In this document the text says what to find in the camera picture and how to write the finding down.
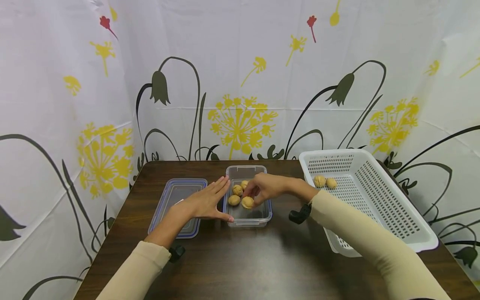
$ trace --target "beige sleeve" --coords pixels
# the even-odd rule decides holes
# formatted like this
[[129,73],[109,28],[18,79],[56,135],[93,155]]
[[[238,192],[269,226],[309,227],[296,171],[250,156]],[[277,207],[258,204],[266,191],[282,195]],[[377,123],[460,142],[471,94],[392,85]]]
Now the beige sleeve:
[[142,300],[170,256],[164,247],[139,242],[97,300]]
[[310,216],[336,233],[372,263],[384,278],[391,300],[449,300],[418,255],[390,231],[326,191],[312,199]]

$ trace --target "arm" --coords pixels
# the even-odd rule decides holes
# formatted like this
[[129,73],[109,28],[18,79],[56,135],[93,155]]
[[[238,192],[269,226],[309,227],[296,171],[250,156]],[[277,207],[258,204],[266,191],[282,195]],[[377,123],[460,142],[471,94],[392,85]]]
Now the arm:
[[97,300],[143,299],[170,259],[167,249],[191,218],[206,217],[233,222],[232,216],[223,214],[216,208],[229,186],[228,177],[221,177],[207,188],[172,206],[152,233],[138,243]]
[[311,203],[310,216],[317,223],[336,233],[377,268],[390,299],[450,299],[423,261],[402,240],[328,192],[317,191],[301,179],[267,174],[256,175],[247,191],[245,195],[257,195],[256,205],[282,193]]

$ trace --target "plastic container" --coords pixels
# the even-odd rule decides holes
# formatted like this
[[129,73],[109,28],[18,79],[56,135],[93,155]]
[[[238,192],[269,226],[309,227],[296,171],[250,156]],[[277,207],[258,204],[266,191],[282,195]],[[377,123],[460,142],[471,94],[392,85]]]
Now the plastic container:
[[[433,230],[369,152],[362,149],[310,151],[301,153],[299,161],[305,180],[311,186],[315,186],[316,175],[335,178],[337,188],[325,187],[325,190],[361,210],[415,252],[438,246]],[[348,257],[360,256],[335,233],[326,229],[325,232],[334,252]]]
[[264,166],[230,166],[227,168],[227,175],[230,177],[230,188],[223,199],[223,212],[235,219],[228,226],[234,228],[257,228],[264,227],[272,218],[272,203],[270,199],[254,209],[246,209],[241,204],[231,206],[228,198],[232,195],[232,187],[240,184],[243,180],[251,180],[258,173],[266,173]]
[[[196,178],[173,178],[170,179],[165,185],[160,201],[156,207],[155,213],[148,228],[148,234],[157,226],[163,219],[163,216],[168,210],[178,203],[180,200],[185,199],[195,192],[204,189],[207,186],[207,180]],[[192,239],[198,234],[198,228],[200,227],[199,219],[191,219],[181,229],[177,236],[177,239]]]

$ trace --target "white plastic basket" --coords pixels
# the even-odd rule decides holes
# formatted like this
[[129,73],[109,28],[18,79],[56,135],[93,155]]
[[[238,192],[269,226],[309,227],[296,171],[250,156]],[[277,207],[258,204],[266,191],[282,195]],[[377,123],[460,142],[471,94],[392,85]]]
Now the white plastic basket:
[[[335,178],[336,189],[325,186],[329,193],[371,217],[415,252],[438,246],[433,230],[369,152],[362,149],[309,151],[301,153],[299,161],[305,180],[311,186],[315,186],[316,175]],[[347,257],[360,256],[335,233],[327,229],[325,233],[333,252]]]

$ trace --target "hand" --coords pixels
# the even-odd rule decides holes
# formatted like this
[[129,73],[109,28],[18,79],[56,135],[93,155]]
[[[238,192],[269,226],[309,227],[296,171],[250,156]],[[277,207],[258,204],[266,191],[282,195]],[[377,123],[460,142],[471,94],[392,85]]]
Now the hand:
[[195,218],[211,218],[233,222],[232,216],[221,213],[216,208],[218,201],[223,198],[229,188],[230,180],[228,180],[228,176],[222,176],[203,190],[192,194],[181,203],[178,203],[178,205],[188,205],[191,209],[192,217]]
[[265,200],[278,197],[289,191],[293,178],[259,173],[248,182],[243,197],[253,198],[253,207],[257,207]]

